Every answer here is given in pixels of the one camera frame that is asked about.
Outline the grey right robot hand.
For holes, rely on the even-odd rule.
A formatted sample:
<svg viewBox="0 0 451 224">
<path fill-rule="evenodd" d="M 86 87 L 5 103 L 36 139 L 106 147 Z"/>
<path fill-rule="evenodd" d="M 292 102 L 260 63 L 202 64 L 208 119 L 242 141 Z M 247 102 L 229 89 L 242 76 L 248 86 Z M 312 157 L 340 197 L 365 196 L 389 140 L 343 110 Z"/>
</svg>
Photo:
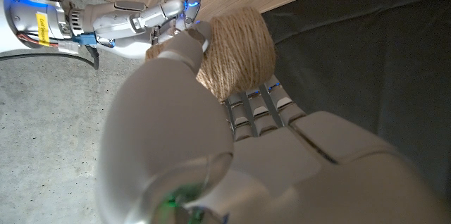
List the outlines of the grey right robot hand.
<svg viewBox="0 0 451 224">
<path fill-rule="evenodd" d="M 144 58 L 161 44 L 196 23 L 201 0 L 163 0 L 153 6 L 136 1 L 73 8 L 68 19 L 72 40 L 131 59 Z"/>
</svg>

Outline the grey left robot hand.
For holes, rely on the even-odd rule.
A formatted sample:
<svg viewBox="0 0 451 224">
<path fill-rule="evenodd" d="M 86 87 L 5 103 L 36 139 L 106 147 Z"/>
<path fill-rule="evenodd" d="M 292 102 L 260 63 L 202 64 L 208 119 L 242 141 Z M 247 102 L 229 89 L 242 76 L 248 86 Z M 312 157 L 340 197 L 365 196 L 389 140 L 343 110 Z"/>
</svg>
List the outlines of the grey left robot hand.
<svg viewBox="0 0 451 224">
<path fill-rule="evenodd" d="M 97 159 L 105 223 L 449 223 L 397 149 L 332 113 L 305 114 L 276 78 L 252 118 L 196 79 L 209 24 L 166 42 L 110 107 Z"/>
</svg>

